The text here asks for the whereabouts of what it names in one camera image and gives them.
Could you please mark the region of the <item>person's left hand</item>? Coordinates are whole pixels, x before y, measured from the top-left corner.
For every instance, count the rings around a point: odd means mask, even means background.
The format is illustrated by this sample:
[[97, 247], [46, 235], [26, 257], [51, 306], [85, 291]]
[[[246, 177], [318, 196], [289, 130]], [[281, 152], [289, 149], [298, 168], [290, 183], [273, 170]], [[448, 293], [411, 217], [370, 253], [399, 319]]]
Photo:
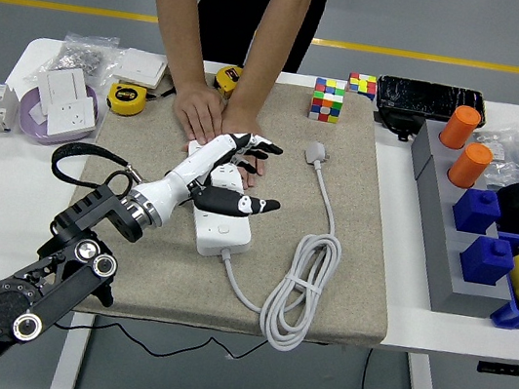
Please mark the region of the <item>person's left hand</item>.
[[[258, 122], [256, 115], [249, 114], [246, 110], [242, 111], [240, 108], [235, 107], [232, 103], [228, 104], [222, 114], [222, 126], [221, 130], [228, 134], [243, 134], [252, 133], [253, 135], [262, 136], [263, 132]], [[265, 174], [265, 163], [261, 159], [257, 159], [255, 156], [248, 154], [244, 155], [245, 161], [249, 162], [254, 168], [256, 173], [249, 173], [243, 167], [239, 168], [239, 173], [242, 179], [242, 186], [244, 189], [250, 189], [255, 187], [257, 179]]]

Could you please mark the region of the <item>person's right hand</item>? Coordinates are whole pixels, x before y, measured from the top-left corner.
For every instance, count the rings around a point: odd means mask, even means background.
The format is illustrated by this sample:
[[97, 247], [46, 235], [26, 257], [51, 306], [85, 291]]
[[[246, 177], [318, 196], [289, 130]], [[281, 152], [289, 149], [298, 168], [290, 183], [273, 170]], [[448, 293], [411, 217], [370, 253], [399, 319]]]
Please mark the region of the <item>person's right hand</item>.
[[204, 145], [221, 135], [224, 102], [217, 90], [204, 82], [179, 85], [173, 111], [189, 141]]

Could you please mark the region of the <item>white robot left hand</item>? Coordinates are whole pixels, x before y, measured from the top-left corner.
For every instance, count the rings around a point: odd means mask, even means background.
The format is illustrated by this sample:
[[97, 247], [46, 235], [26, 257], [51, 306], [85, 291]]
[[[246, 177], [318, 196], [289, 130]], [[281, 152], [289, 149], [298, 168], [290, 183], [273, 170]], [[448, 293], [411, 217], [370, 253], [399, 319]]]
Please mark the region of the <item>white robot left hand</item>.
[[213, 169], [228, 163], [254, 173], [255, 167], [244, 160], [246, 154], [264, 160], [269, 154], [283, 154], [283, 150], [259, 135], [217, 136], [168, 171], [162, 179], [140, 183], [133, 188], [122, 204], [144, 228], [165, 225], [175, 207], [187, 200], [193, 201], [202, 211], [233, 217], [279, 210], [281, 204], [277, 200], [253, 198], [235, 189], [201, 182]]

